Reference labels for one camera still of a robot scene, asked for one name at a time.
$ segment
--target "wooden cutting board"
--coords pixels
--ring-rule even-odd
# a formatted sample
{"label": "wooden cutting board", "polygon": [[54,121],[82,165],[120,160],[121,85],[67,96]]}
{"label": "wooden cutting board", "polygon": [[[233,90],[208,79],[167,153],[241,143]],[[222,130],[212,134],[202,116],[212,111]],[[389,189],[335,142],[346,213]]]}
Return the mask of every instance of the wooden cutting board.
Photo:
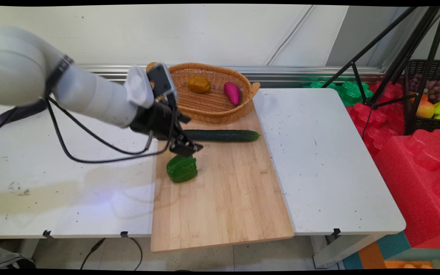
{"label": "wooden cutting board", "polygon": [[[255,142],[199,142],[198,175],[173,183],[166,172],[173,153],[157,156],[152,252],[212,247],[293,237],[285,201],[254,104],[229,124],[192,120],[184,129],[239,129],[261,134]],[[163,148],[160,141],[157,148]]]}

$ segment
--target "black plastic basket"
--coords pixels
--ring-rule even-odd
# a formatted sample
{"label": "black plastic basket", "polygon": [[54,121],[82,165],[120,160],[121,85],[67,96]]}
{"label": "black plastic basket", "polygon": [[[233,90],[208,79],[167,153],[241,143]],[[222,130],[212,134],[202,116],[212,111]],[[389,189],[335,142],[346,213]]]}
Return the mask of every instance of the black plastic basket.
{"label": "black plastic basket", "polygon": [[[415,74],[421,74],[424,70],[426,60],[414,59],[410,60],[405,66],[404,80],[403,80],[403,92],[404,95],[408,95],[408,86],[410,76]],[[434,60],[429,70],[429,80],[440,80],[440,60]],[[424,129],[432,132],[435,129],[440,129],[440,120],[433,118],[424,118],[420,116],[410,117],[410,110],[412,109],[412,103],[407,100],[404,104],[404,116],[405,116],[405,135],[414,133],[417,129]]]}

